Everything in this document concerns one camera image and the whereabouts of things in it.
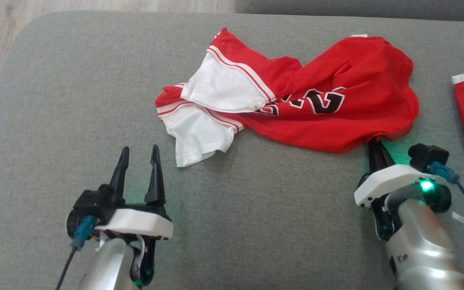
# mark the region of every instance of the gray fabric surface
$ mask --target gray fabric surface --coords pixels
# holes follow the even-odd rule
[[[54,288],[70,252],[65,220],[85,189],[109,181],[130,146],[128,202],[141,202],[160,146],[174,239],[159,242],[151,289],[388,290],[384,243],[353,191],[366,148],[327,154],[251,130],[226,154],[175,167],[175,140],[157,118],[165,85],[187,80],[222,27],[267,55],[307,64],[353,33],[382,35],[415,62],[420,117],[388,145],[396,161],[418,142],[451,152],[462,175],[464,138],[450,77],[464,72],[464,23],[274,15],[70,12],[40,18],[15,40],[0,77],[0,290]],[[453,189],[452,209],[464,216]],[[459,246],[464,225],[441,220]],[[74,257],[74,289],[95,255]]]
[[[235,0],[236,13],[464,21],[460,0]]]

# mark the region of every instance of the wooden floor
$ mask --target wooden floor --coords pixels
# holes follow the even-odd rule
[[[8,48],[33,19],[58,11],[233,13],[234,0],[0,0],[0,72]]]

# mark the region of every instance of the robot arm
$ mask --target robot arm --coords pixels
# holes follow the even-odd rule
[[[94,228],[94,236],[99,238],[98,254],[83,276],[80,290],[138,290],[148,285],[155,272],[157,240],[173,237],[173,223],[164,208],[159,148],[154,145],[151,151],[153,169],[144,204],[126,204],[123,198],[128,158],[129,148],[124,147],[110,183],[97,191],[84,191],[68,215],[66,228],[71,238],[85,216],[98,220]]]
[[[368,207],[374,215],[376,234],[386,241],[398,289],[464,290],[455,244],[435,215],[449,209],[451,193],[418,170],[427,167],[424,159],[444,164],[448,152],[428,147],[431,151],[424,155],[423,147],[415,147],[418,154],[412,155],[420,160],[412,159],[411,167],[396,165],[380,141],[370,141],[369,147],[370,173],[361,179],[354,197],[357,205]]]

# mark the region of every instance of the printed number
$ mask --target printed number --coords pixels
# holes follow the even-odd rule
[[[344,94],[337,92],[326,92],[325,97],[320,97],[321,92],[308,90],[305,97],[311,102],[315,114],[332,114],[337,112],[343,104]]]
[[[345,87],[338,87],[335,88],[332,92],[326,92],[323,98],[320,96],[320,94],[323,94],[322,92],[311,89],[308,90],[304,97],[301,99],[295,99],[293,101],[289,101],[289,98],[291,98],[291,95],[286,95],[282,97],[281,101],[282,102],[287,102],[289,101],[289,104],[292,107],[301,109],[304,107],[305,100],[308,99],[309,102],[311,103],[311,107],[313,107],[313,112],[315,114],[332,114],[335,113],[341,108],[341,105],[343,104],[343,100],[345,99],[344,94],[340,94],[338,92],[335,92],[336,90],[341,90],[345,89]],[[271,116],[278,116],[278,107],[276,104],[270,104],[267,106],[264,106],[260,108],[259,110],[256,110],[255,112],[261,113],[261,114],[269,114]]]

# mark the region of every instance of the blue connector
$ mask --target blue connector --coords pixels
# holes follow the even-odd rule
[[[85,241],[87,241],[92,236],[92,233],[94,233],[96,225],[97,221],[95,217],[86,216],[74,233],[74,239],[72,239],[71,247],[77,251],[81,250],[81,248],[85,245]]]
[[[459,180],[459,174],[437,161],[433,162],[429,171],[434,175],[445,178],[450,184],[456,184],[456,181]]]

